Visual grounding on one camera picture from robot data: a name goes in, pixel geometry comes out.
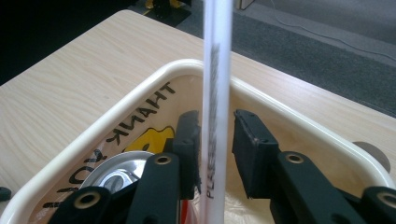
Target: wooden table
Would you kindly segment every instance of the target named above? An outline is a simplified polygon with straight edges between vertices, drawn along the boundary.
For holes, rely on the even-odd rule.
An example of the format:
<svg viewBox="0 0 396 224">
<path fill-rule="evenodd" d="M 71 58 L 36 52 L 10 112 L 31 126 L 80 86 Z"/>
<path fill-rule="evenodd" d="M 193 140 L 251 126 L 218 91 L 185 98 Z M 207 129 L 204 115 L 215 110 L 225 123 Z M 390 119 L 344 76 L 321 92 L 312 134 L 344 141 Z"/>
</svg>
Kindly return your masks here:
<svg viewBox="0 0 396 224">
<path fill-rule="evenodd" d="M 185 58 L 203 59 L 202 39 L 121 11 L 1 86 L 0 185 L 17 192 L 147 76 Z M 396 180 L 396 119 L 235 53 L 232 75 L 348 141 L 379 147 Z"/>
</svg>

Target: silver can lid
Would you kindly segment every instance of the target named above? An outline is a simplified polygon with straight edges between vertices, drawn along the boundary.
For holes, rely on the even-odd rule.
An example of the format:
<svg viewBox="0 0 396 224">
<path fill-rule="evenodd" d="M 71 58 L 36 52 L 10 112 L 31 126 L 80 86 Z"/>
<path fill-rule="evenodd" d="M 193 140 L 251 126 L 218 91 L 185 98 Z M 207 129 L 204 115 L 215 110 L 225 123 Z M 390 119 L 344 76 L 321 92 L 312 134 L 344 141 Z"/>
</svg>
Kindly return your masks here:
<svg viewBox="0 0 396 224">
<path fill-rule="evenodd" d="M 100 164 L 88 175 L 81 188 L 99 186 L 115 193 L 140 179 L 146 160 L 154 154 L 130 151 L 116 155 Z"/>
</svg>

